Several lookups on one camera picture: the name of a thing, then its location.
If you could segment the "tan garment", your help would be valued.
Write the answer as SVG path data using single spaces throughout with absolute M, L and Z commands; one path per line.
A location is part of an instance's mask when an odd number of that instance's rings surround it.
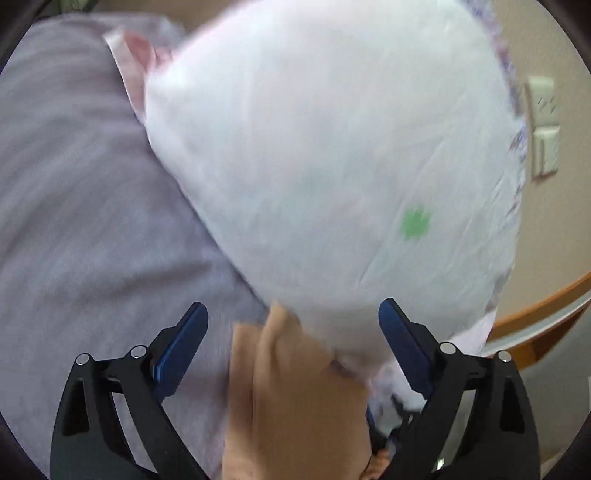
M 368 391 L 279 304 L 233 328 L 225 479 L 359 479 L 370 449 Z

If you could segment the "grey bed sheet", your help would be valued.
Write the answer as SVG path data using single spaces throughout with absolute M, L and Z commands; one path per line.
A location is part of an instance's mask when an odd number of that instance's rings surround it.
M 63 15 L 33 25 L 1 75 L 1 412 L 49 468 L 75 357 L 148 344 L 193 302 L 207 334 L 164 407 L 206 474 L 221 477 L 232 327 L 263 305 L 155 158 L 104 36 L 173 46 L 153 14 Z

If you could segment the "beige wall switch plate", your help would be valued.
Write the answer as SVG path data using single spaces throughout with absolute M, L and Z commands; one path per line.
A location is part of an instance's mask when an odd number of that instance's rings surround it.
M 550 77 L 530 76 L 527 93 L 533 141 L 532 177 L 542 178 L 558 170 L 560 114 L 555 82 Z

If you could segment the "white floral pillow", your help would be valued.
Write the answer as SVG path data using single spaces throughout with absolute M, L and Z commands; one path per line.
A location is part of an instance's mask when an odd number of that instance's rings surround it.
M 392 298 L 477 353 L 514 266 L 527 128 L 489 1 L 247 1 L 175 47 L 105 34 L 149 145 L 266 303 L 424 407 Z

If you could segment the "wooden bed frame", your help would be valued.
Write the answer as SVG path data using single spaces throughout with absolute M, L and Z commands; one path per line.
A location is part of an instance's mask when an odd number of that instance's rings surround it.
M 590 273 L 550 297 L 497 320 L 482 356 L 508 351 L 520 370 L 540 361 L 590 306 Z

